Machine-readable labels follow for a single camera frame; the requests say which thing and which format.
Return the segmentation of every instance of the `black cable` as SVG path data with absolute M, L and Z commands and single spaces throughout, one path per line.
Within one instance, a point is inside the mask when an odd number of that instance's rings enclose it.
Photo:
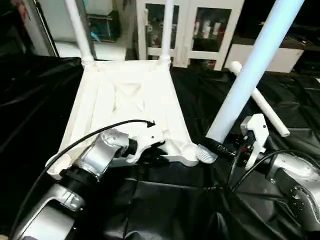
M 39 185 L 39 182 L 41 180 L 41 178 L 46 174 L 46 172 L 51 168 L 51 166 L 62 156 L 64 155 L 65 153 L 67 153 L 68 151 L 70 151 L 72 148 L 74 148 L 76 145 L 82 143 L 83 141 L 87 140 L 88 138 L 96 135 L 96 134 L 99 134 L 101 132 L 104 132 L 106 130 L 109 130 L 109 129 L 112 129 L 112 128 L 115 128 L 117 126 L 120 126 L 120 125 L 124 125 L 124 124 L 129 124 L 129 123 L 147 123 L 147 127 L 152 127 L 154 126 L 155 124 L 153 122 L 150 122 L 150 121 L 147 121 L 147 120 L 140 120 L 140 119 L 133 119 L 133 120 L 127 120 L 127 121 L 122 121 L 122 122 L 118 122 L 118 123 L 115 123 L 115 124 L 112 124 L 112 125 L 109 125 L 109 126 L 105 126 L 101 129 L 98 129 L 94 132 L 91 132 L 89 133 L 88 135 L 82 137 L 81 139 L 79 139 L 78 141 L 74 142 L 73 144 L 67 146 L 64 150 L 62 150 L 61 152 L 59 152 L 49 163 L 47 166 L 45 166 L 44 170 L 40 173 L 40 175 L 38 176 L 38 178 L 35 180 L 34 184 L 32 185 L 32 187 L 30 188 L 30 190 L 28 191 L 27 195 L 25 196 L 22 204 L 20 205 L 19 207 L 19 210 L 18 210 L 18 213 L 17 215 L 15 216 L 15 219 L 14 219 L 14 222 L 13 222 L 13 225 L 12 225 L 12 228 L 11 228 L 11 232 L 10 232 L 10 235 L 9 235 L 9 240 L 11 240 L 15 234 L 15 231 L 18 227 L 18 224 L 19 224 L 19 220 L 21 218 L 21 215 L 22 213 L 24 212 L 24 209 L 26 208 L 26 205 L 32 195 L 32 193 L 35 191 L 36 187 Z
M 311 164 L 315 165 L 320 169 L 320 165 L 317 163 L 316 160 L 314 160 L 310 155 L 306 154 L 303 151 L 294 150 L 294 149 L 281 149 L 274 151 L 263 158 L 261 158 L 256 164 L 254 164 L 243 176 L 237 181 L 237 183 L 234 185 L 234 187 L 231 189 L 231 192 L 234 192 L 242 183 L 243 181 L 259 166 L 261 163 L 263 163 L 266 159 L 273 157 L 274 155 L 280 154 L 280 153 L 295 153 L 298 155 L 302 155 L 305 160 L 308 160 Z
M 226 180 L 226 186 L 228 188 L 231 187 L 231 181 L 232 181 L 232 178 L 234 176 L 234 173 L 235 173 L 235 170 L 236 170 L 236 166 L 238 165 L 238 162 L 239 162 L 239 159 L 240 159 L 240 155 L 243 152 L 243 150 L 246 148 L 246 146 L 247 146 L 247 142 L 245 141 L 244 143 L 241 144 L 241 146 L 236 151 L 236 154 L 235 154 L 235 156 L 233 158 L 233 161 L 232 161 L 232 164 L 231 164 L 231 168 L 230 168 L 230 171 L 229 171 L 228 178 Z

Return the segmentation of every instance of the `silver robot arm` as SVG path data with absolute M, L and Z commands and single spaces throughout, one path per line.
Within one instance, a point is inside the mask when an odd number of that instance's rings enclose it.
M 271 153 L 264 148 L 269 132 L 262 114 L 247 117 L 240 128 L 244 140 L 247 141 L 247 151 L 242 152 L 237 164 L 249 170 L 256 161 Z M 200 144 L 214 154 L 229 160 L 236 155 L 233 149 L 211 138 L 203 138 Z M 288 199 L 290 209 L 304 230 L 320 231 L 320 169 L 318 166 L 301 157 L 278 153 L 272 159 L 261 162 L 255 170 L 265 174 L 266 179 L 282 191 Z
M 77 214 L 86 206 L 111 162 L 140 157 L 145 149 L 115 129 L 100 133 L 74 164 L 60 173 L 61 180 L 21 221 L 12 240 L 65 240 L 70 237 L 75 230 Z

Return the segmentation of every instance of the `white pvc pipe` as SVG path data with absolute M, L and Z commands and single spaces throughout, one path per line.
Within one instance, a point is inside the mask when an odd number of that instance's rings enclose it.
M 76 41 L 81 52 L 82 64 L 92 64 L 95 62 L 91 53 L 90 45 L 86 35 L 85 27 L 81 21 L 76 0 L 64 0 L 68 9 L 70 20 L 76 36 Z
M 174 0 L 167 0 L 164 9 L 163 31 L 162 31 L 162 52 L 160 59 L 165 62 L 171 60 L 170 48 L 171 48 L 171 32 L 172 22 L 174 19 Z
M 220 143 L 224 142 L 285 38 L 303 3 L 304 0 L 277 0 L 275 2 L 255 41 L 253 51 L 206 134 L 208 138 Z M 204 162 L 213 163 L 216 159 L 217 155 L 211 154 L 210 159 L 205 159 Z
M 233 61 L 229 67 L 230 71 L 233 72 L 236 76 L 238 76 L 242 70 L 242 65 L 238 61 Z M 281 121 L 279 116 L 273 110 L 273 108 L 269 105 L 267 100 L 261 94 L 261 92 L 255 88 L 251 95 L 253 100 L 259 106 L 259 108 L 263 111 L 269 121 L 273 124 L 275 129 L 279 132 L 282 137 L 288 137 L 290 135 L 290 131 L 285 126 L 285 124 Z

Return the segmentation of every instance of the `blue object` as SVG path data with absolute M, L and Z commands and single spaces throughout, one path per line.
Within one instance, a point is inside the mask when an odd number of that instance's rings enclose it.
M 94 32 L 90 32 L 90 35 L 91 35 L 95 40 L 97 40 L 99 43 L 101 43 L 101 41 L 100 41 L 100 39 L 99 39 L 99 37 L 98 37 L 97 34 L 95 34 Z

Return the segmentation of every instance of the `white cabinet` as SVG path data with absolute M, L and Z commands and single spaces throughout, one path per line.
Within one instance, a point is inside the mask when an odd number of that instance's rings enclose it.
M 171 51 L 175 67 L 221 70 L 244 0 L 174 0 Z M 139 59 L 160 56 L 166 0 L 137 0 Z
M 225 68 L 228 68 L 233 61 L 238 61 L 244 65 L 253 50 L 253 45 L 233 44 L 225 62 Z M 279 48 L 267 71 L 290 73 L 304 51 L 302 49 Z

